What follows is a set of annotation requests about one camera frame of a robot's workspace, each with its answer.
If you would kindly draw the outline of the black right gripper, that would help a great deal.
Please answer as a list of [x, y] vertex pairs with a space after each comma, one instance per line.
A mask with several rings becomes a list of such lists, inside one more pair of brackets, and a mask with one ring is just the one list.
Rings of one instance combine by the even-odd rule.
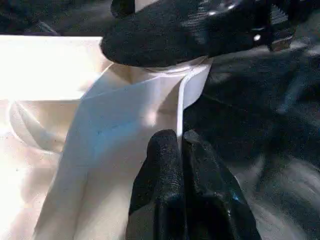
[[219, 56], [266, 46], [288, 48], [295, 28], [296, 0], [201, 0], [201, 56]]

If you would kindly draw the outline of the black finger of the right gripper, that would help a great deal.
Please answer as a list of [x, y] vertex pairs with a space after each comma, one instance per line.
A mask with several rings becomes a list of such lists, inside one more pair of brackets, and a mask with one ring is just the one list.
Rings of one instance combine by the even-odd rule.
[[115, 18], [123, 18], [135, 13], [135, 0], [112, 0], [111, 13]]
[[114, 63], [162, 68], [208, 54], [206, 3], [152, 3], [117, 20], [100, 43]]

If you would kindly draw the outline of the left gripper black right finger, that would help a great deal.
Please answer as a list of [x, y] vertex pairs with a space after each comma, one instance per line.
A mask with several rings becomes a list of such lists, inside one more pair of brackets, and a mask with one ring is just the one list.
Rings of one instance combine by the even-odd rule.
[[188, 234], [191, 240], [259, 240], [240, 185], [212, 145], [194, 130], [182, 138]]

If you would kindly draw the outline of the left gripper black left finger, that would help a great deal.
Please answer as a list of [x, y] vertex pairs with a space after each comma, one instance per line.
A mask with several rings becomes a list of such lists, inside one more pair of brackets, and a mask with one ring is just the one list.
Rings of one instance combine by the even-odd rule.
[[176, 133], [156, 132], [132, 187], [128, 240], [187, 239], [183, 162]]

